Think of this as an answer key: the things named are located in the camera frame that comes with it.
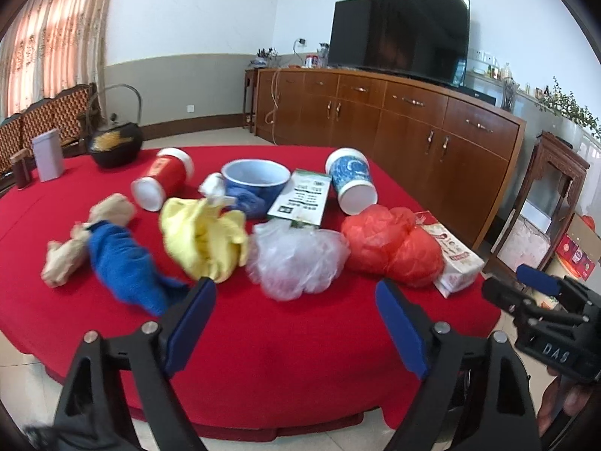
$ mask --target wooden cabinet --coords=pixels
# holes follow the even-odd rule
[[[261,70],[256,134],[278,144],[353,147],[472,248],[510,182],[525,122],[440,86],[350,70]]]
[[[383,110],[371,157],[408,194],[426,205],[433,143],[441,134],[441,129]]]
[[[273,71],[261,71],[259,73],[258,85],[255,90],[257,94],[256,99],[256,107],[257,107],[257,116],[255,118],[255,124],[258,129],[262,130],[271,130],[271,125],[269,125],[265,117],[266,115],[273,110],[273,100],[271,98],[271,85],[273,81]]]
[[[329,146],[336,99],[305,94],[302,97],[297,144]]]
[[[371,157],[380,109],[354,101],[338,100],[333,115],[330,146],[354,147]]]
[[[505,159],[511,157],[518,136],[515,123],[453,98],[442,127]]]
[[[364,75],[341,75],[338,79],[338,98],[382,108],[386,81]]]
[[[424,204],[472,246],[486,222],[507,172],[507,161],[461,137],[440,131]]]
[[[305,76],[305,93],[335,97],[338,89],[338,75],[328,71],[316,71]]]
[[[384,110],[441,127],[445,117],[448,98],[400,83],[389,83],[384,97]]]
[[[301,101],[298,95],[282,93],[279,95],[278,109],[275,112],[275,142],[280,145],[293,145],[302,140],[299,137],[299,120],[301,118]]]

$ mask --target blue and white paper cup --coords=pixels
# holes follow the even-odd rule
[[[338,204],[346,215],[357,215],[378,202],[369,163],[357,149],[343,147],[330,154],[326,174],[332,177]]]

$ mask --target yellow cloth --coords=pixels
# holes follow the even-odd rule
[[[160,212],[159,226],[167,254],[191,278],[227,280],[248,257],[246,217],[239,210],[221,214],[223,205],[209,200],[170,198]]]

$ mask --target white wall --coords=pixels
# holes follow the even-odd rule
[[[329,42],[338,0],[278,0],[273,43],[289,53],[296,38],[302,51]],[[601,116],[601,65],[561,0],[470,0],[470,47],[509,61],[518,83],[542,87],[557,76],[581,106]]]
[[[106,65],[269,47],[277,0],[110,0]]]

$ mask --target white bowl rim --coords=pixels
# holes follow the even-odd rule
[[[262,162],[262,163],[271,163],[274,166],[277,166],[278,168],[280,168],[282,170],[285,170],[286,173],[287,173],[287,178],[284,181],[282,181],[282,182],[276,182],[276,183],[268,183],[268,184],[258,185],[256,183],[249,183],[249,182],[242,182],[240,180],[235,180],[231,176],[228,176],[225,173],[225,170],[227,169],[228,166],[232,166],[233,164],[236,164],[236,163],[243,163],[243,162],[248,162],[248,161],[251,161],[251,162],[257,162],[257,161],[259,161],[259,162]],[[238,183],[238,184],[244,185],[244,186],[253,186],[255,188],[269,188],[269,187],[272,187],[272,186],[283,185],[283,184],[285,184],[285,183],[288,182],[288,180],[290,179],[290,176],[291,176],[290,175],[290,170],[286,166],[284,166],[284,165],[282,165],[280,163],[276,163],[275,161],[271,161],[270,159],[234,159],[233,161],[230,161],[229,163],[226,163],[226,164],[223,165],[223,167],[221,167],[221,174],[223,175],[224,178],[228,179],[231,182]]]

